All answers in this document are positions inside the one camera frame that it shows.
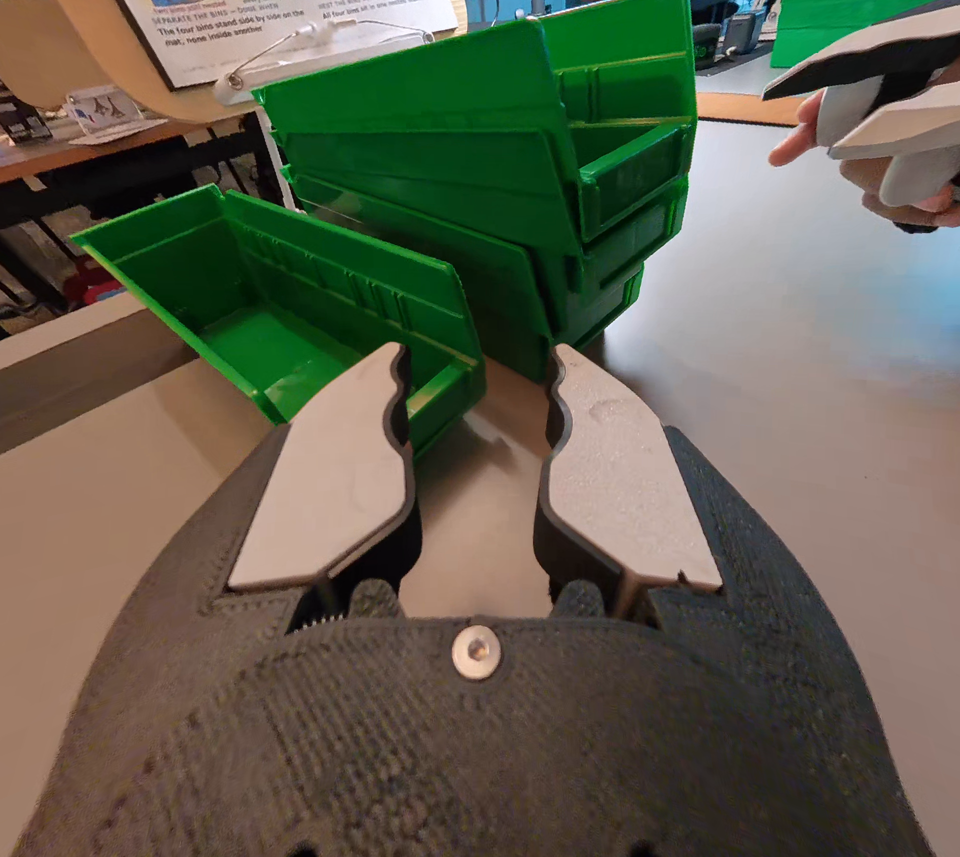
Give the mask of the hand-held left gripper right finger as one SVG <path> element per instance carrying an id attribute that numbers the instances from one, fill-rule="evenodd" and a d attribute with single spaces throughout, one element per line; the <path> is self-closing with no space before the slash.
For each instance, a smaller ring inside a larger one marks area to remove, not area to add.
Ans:
<path id="1" fill-rule="evenodd" d="M 628 618 L 651 590 L 715 594 L 723 578 L 661 420 L 568 344 L 551 352 L 534 555 L 551 595 L 591 584 Z"/>

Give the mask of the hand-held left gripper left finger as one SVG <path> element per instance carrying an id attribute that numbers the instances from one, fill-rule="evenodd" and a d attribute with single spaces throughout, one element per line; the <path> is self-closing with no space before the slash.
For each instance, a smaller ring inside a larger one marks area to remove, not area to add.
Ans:
<path id="1" fill-rule="evenodd" d="M 394 590 L 421 555 L 406 400 L 411 351 L 387 342 L 292 419 L 230 572 L 232 591 L 346 585 Z"/>

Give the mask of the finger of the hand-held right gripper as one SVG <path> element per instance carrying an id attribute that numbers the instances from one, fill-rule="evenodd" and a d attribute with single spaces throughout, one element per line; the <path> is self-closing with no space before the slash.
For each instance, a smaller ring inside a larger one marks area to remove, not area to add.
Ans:
<path id="1" fill-rule="evenodd" d="M 958 59 L 959 6 L 929 3 L 854 31 L 770 82 L 762 101 L 824 89 L 819 142 L 832 147 L 880 107 L 943 82 Z"/>
<path id="2" fill-rule="evenodd" d="M 873 111 L 829 149 L 839 161 L 888 158 L 879 198 L 915 205 L 959 173 L 959 83 L 937 84 Z"/>

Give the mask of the green plastic bin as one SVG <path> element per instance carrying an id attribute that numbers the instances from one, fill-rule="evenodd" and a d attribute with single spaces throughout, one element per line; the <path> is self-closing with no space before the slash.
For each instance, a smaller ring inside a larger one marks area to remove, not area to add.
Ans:
<path id="1" fill-rule="evenodd" d="M 584 347 L 639 295 L 644 262 L 637 256 L 606 274 L 603 263 L 588 255 L 582 290 L 573 292 L 565 256 L 537 256 L 484 231 L 296 176 L 292 166 L 284 175 L 308 212 L 450 264 L 483 353 L 534 382 L 546 378 L 554 345 Z"/>
<path id="2" fill-rule="evenodd" d="M 273 83 L 275 134 L 697 122 L 690 0 L 603 0 Z"/>
<path id="3" fill-rule="evenodd" d="M 73 243 L 274 425 L 387 343 L 411 351 L 415 454 L 486 394 L 486 362 L 446 262 L 207 185 Z"/>
<path id="4" fill-rule="evenodd" d="M 276 134 L 294 191 L 407 238 L 444 240 L 482 268 L 493 241 L 533 286 L 534 332 L 582 346 L 637 299 L 643 265 L 679 230 L 689 188 L 690 118 L 500 124 L 459 130 Z"/>

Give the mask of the person's right hand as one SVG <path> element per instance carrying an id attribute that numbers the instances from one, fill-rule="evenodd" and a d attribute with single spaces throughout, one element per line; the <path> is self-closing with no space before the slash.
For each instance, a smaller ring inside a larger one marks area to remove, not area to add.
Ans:
<path id="1" fill-rule="evenodd" d="M 824 94 L 825 89 L 815 92 L 798 107 L 798 125 L 771 150 L 768 157 L 771 166 L 784 167 L 817 146 L 817 126 Z M 917 197 L 906 205 L 885 204 L 880 190 L 891 162 L 890 157 L 844 160 L 840 163 L 839 173 L 861 191 L 863 208 L 891 224 L 924 230 L 959 227 L 959 204 L 954 200 L 954 186 L 950 182 L 930 196 Z"/>

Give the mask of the red case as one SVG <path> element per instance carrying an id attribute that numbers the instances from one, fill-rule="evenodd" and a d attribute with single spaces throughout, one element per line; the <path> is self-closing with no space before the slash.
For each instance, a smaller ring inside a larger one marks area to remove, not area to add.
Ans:
<path id="1" fill-rule="evenodd" d="M 62 292 L 71 312 L 92 306 L 126 292 L 126 286 L 102 268 L 77 270 L 62 284 Z"/>

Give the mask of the small picture card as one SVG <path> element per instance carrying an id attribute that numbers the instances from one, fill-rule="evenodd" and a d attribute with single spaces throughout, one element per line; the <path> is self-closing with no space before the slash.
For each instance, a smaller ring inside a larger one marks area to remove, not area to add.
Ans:
<path id="1" fill-rule="evenodd" d="M 147 123 L 138 104 L 115 86 L 69 92 L 64 109 L 80 128 L 81 136 L 71 141 L 79 146 L 96 146 L 132 135 Z"/>

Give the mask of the black box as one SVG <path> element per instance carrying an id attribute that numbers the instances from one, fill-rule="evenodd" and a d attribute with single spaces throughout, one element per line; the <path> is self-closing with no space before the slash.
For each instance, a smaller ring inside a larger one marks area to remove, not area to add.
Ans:
<path id="1" fill-rule="evenodd" d="M 43 114 L 14 94 L 1 92 L 1 129 L 16 146 L 53 139 Z"/>

